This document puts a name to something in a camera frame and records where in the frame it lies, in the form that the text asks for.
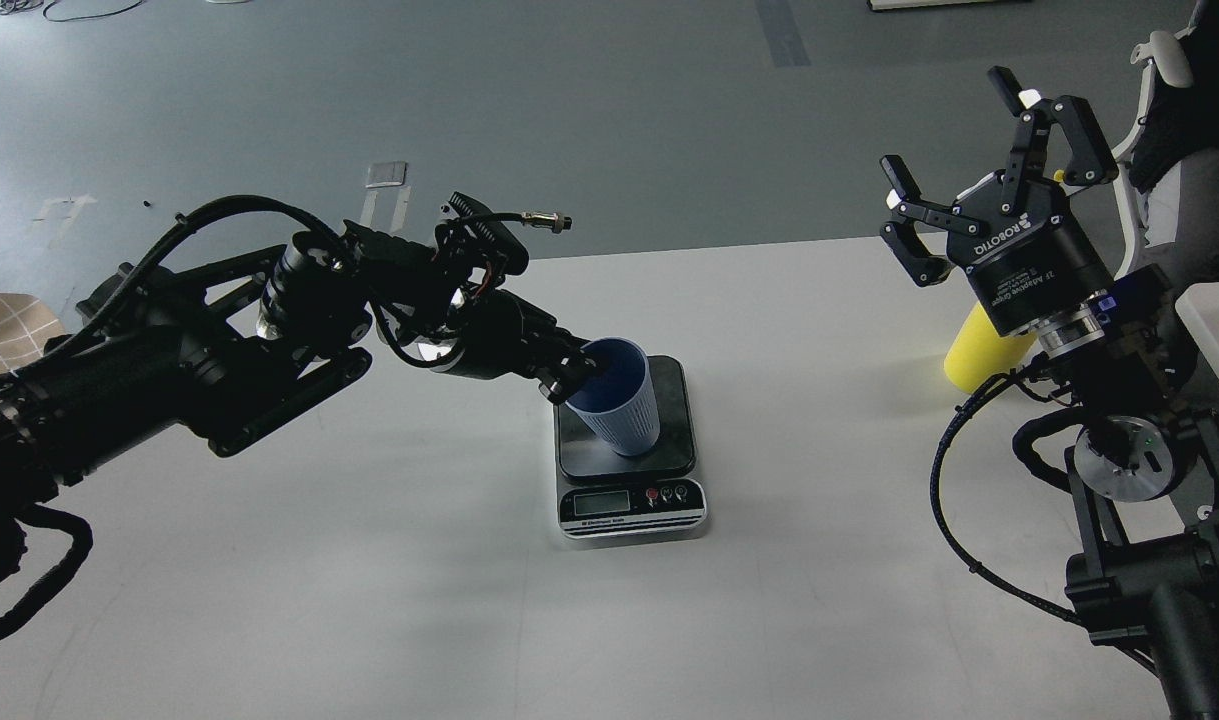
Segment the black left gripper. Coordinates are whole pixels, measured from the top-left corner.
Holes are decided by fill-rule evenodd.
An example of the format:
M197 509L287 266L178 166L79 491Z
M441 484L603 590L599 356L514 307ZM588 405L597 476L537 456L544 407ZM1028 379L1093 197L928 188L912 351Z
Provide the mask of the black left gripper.
M573 337L557 318L510 291L488 294L464 309L452 350L432 370L480 381L501 375L538 379L550 404L564 404L606 361L589 342Z

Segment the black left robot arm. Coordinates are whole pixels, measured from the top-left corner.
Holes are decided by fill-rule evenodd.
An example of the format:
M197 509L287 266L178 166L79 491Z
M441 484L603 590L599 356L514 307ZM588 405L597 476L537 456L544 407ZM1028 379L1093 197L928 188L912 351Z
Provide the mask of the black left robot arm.
M216 199L78 306L78 333L0 373L0 584L27 528L69 551L0 616L0 641L52 601L91 552L60 489L169 426L230 457L358 381L371 331L405 364L475 379L535 379L564 404L608 363L553 316L503 290L530 264L510 224L568 231L560 213L496 213L463 192L434 242L347 222L334 231L274 199Z

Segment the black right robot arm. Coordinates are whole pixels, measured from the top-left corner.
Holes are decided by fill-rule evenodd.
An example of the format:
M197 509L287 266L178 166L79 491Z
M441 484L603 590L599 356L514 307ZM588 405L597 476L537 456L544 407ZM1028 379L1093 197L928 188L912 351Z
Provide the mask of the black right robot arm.
M957 406L930 469L933 518L984 582L1152 672L1173 719L1219 719L1219 415L1185 404L1159 364L1165 274L1113 275L1072 211L1067 186L1118 177L1092 106L1025 90L1006 67L989 80L1015 119L1002 168L944 205L923 197L900 156L880 160L891 183L880 238L912 281L934 286L961 269L993 333L1040 347ZM1069 609L972 556L941 502L961 429L1006 389L1039 379L1054 383L1058 409L1017 429L1012 451L1072 498L1082 548L1065 564Z

